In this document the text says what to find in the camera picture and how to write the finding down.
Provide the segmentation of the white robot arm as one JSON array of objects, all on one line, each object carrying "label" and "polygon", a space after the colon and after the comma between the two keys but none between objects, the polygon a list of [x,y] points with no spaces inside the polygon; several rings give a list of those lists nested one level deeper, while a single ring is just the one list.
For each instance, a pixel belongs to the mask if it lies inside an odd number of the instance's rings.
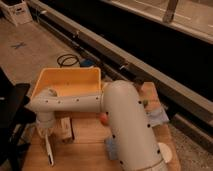
[{"label": "white robot arm", "polygon": [[30,107],[43,128],[54,124],[55,111],[104,112],[124,171],[168,171],[143,103],[130,82],[117,80],[97,92],[68,96],[54,96],[46,88],[32,98]]}]

